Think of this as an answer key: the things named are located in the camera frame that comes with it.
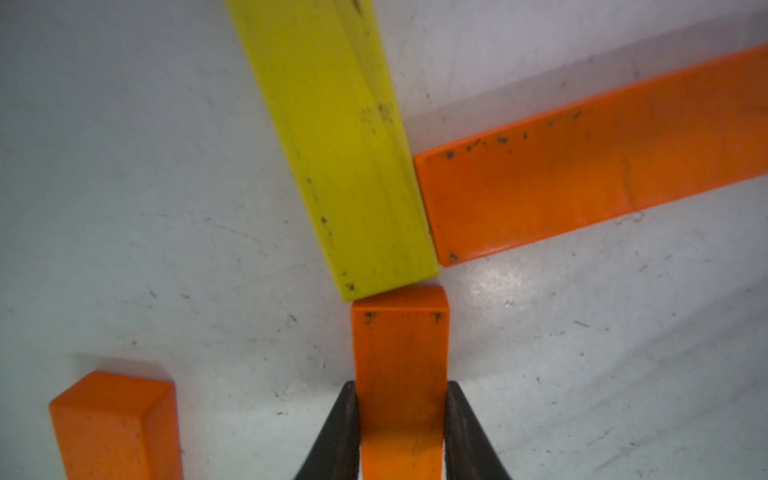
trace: scratch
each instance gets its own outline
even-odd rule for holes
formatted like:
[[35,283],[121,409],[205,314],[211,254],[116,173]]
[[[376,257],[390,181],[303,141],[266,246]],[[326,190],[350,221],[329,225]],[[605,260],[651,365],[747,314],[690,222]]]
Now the scratch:
[[613,463],[613,462],[616,462],[618,459],[620,459],[621,457],[623,457],[625,454],[626,454],[626,455],[629,455],[630,453],[632,453],[632,451],[633,451],[633,450],[634,450],[634,449],[630,449],[630,450],[628,450],[628,451],[625,451],[625,452],[622,452],[622,453],[617,453],[616,455],[614,455],[614,456],[610,457],[610,458],[609,458],[608,460],[606,460],[605,462],[601,463],[601,464],[600,464],[600,465],[599,465],[599,466],[598,466],[598,467],[597,467],[595,470],[593,470],[593,472],[599,472],[599,471],[600,471],[600,470],[602,470],[603,468],[605,468],[605,467],[609,466],[611,463]]
[[147,331],[150,331],[150,330],[154,330],[154,327],[153,326],[148,326],[147,328],[135,330],[133,332],[123,333],[122,335],[118,335],[118,336],[114,337],[113,339],[114,340],[120,340],[120,339],[124,339],[127,336],[135,336],[135,335],[138,335],[139,333],[144,333],[144,332],[147,332]]
[[238,334],[238,333],[236,333],[236,332],[233,332],[232,330],[230,330],[230,329],[228,329],[228,328],[224,328],[224,327],[222,327],[221,325],[215,325],[215,324],[213,324],[213,323],[209,323],[209,324],[208,324],[208,326],[209,326],[209,327],[211,327],[211,328],[214,328],[214,329],[219,329],[219,330],[221,330],[222,332],[226,332],[226,333],[229,333],[230,335],[239,336],[239,334]]
[[233,286],[233,287],[232,287],[232,290],[237,290],[237,289],[239,289],[239,288],[241,288],[241,287],[243,287],[243,286],[246,286],[246,285],[250,285],[250,284],[251,284],[251,283],[253,283],[253,282],[258,282],[259,280],[264,280],[264,279],[266,279],[266,278],[269,278],[269,277],[271,277],[271,276],[273,276],[273,275],[278,275],[278,274],[280,274],[280,273],[285,273],[285,272],[288,272],[288,271],[290,271],[290,270],[295,270],[295,269],[297,269],[297,268],[301,268],[302,266],[306,266],[306,265],[309,265],[310,263],[315,263],[315,262],[317,262],[317,261],[318,261],[318,259],[315,259],[315,260],[310,260],[309,262],[304,262],[304,263],[301,263],[300,265],[289,266],[289,267],[287,267],[287,268],[284,268],[284,269],[282,269],[282,270],[278,270],[278,271],[276,271],[276,272],[267,273],[266,275],[262,275],[262,276],[257,276],[257,277],[256,277],[256,278],[254,278],[254,279],[251,279],[251,280],[248,280],[248,281],[246,281],[246,282],[243,282],[243,283],[241,283],[241,284],[239,284],[239,285]]
[[277,245],[275,245],[274,243],[265,242],[264,240],[261,240],[260,238],[256,238],[253,235],[249,235],[248,233],[243,233],[243,232],[239,232],[237,230],[232,230],[231,228],[223,227],[221,225],[216,225],[215,223],[211,223],[211,222],[207,222],[207,221],[204,221],[204,222],[201,222],[201,223],[203,225],[207,225],[209,227],[214,227],[214,228],[218,228],[220,230],[225,230],[227,232],[234,233],[235,235],[239,235],[242,238],[247,238],[248,240],[253,240],[254,242],[259,243],[261,245],[266,245],[267,247],[272,247],[275,250],[279,249],[279,247]]
[[254,237],[253,235],[249,235],[248,233],[240,232],[238,230],[233,230],[233,229],[231,229],[229,227],[225,227],[223,225],[217,225],[215,223],[211,223],[209,221],[209,217],[206,218],[205,220],[199,221],[199,220],[194,220],[194,219],[185,218],[185,217],[177,217],[176,215],[171,215],[171,214],[136,214],[136,215],[138,215],[139,217],[172,218],[174,220],[184,220],[184,221],[188,221],[188,222],[200,223],[200,224],[203,224],[203,225],[207,225],[209,227],[218,228],[219,230],[225,230],[227,232],[234,233],[235,235],[238,235],[238,236],[240,236],[242,238],[247,238],[248,240],[252,240],[252,241],[254,241],[256,243],[259,243],[261,245],[265,245],[267,247],[272,247],[275,250],[279,249],[279,247],[277,245],[275,245],[274,243],[266,242],[264,240],[261,240],[260,238]]
[[111,298],[112,300],[116,302],[122,302],[122,303],[128,303],[129,305],[135,305],[140,306],[142,308],[154,308],[152,305],[146,305],[144,303],[134,302],[133,300],[126,300],[123,298],[117,298],[116,296],[107,295],[108,298]]
[[603,435],[600,435],[600,436],[599,436],[599,437],[597,437],[595,440],[592,440],[591,442],[589,442],[589,443],[587,444],[587,447],[591,447],[591,446],[592,446],[592,445],[594,445],[595,443],[597,443],[597,442],[601,441],[602,439],[604,439],[605,437],[607,437],[607,436],[608,436],[608,434],[609,434],[609,433],[611,433],[611,432],[613,432],[615,428],[616,428],[616,427],[610,427],[608,430],[606,430],[606,431],[605,431],[605,433],[604,433]]
[[408,31],[406,32],[406,37],[402,41],[402,46],[400,47],[400,52],[397,54],[397,59],[395,60],[395,64],[393,65],[393,71],[397,70],[397,68],[400,65],[400,59],[402,58],[402,54],[406,51],[406,46],[408,45],[408,41],[411,39],[411,31],[413,30],[413,17],[414,15],[411,15],[411,20],[408,23]]
[[256,343],[257,340],[261,340],[261,339],[252,338],[252,339],[245,339],[245,340],[220,340],[218,342],[214,342],[214,345],[232,345],[234,343]]
[[139,347],[132,346],[132,347],[126,348],[126,349],[119,349],[118,352],[128,352],[128,351],[135,352],[135,351],[138,351],[138,350],[165,349],[165,348],[168,348],[169,346],[170,347],[175,347],[177,345],[178,344],[176,344],[176,343],[164,343],[162,345],[143,345],[143,346],[139,346]]
[[456,44],[453,47],[453,59],[451,60],[451,68],[448,70],[448,96],[451,96],[451,88],[453,87],[453,77],[455,76],[456,57],[458,57],[458,46],[462,40],[462,33],[459,32],[456,35]]

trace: orange wooden block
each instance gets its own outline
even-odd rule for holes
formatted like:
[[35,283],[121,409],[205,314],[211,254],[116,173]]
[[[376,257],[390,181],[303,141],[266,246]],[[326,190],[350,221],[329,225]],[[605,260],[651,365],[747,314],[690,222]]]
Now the orange wooden block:
[[48,408],[68,480],[181,480],[173,383],[92,372]]
[[768,45],[427,151],[450,266],[768,174]]
[[406,286],[353,303],[366,480],[441,478],[449,322],[440,286]]

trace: yellow plank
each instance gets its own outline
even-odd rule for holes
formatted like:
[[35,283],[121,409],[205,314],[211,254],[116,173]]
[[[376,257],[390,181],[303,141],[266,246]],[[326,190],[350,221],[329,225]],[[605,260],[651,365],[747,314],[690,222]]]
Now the yellow plank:
[[437,275],[370,0],[227,0],[345,300]]

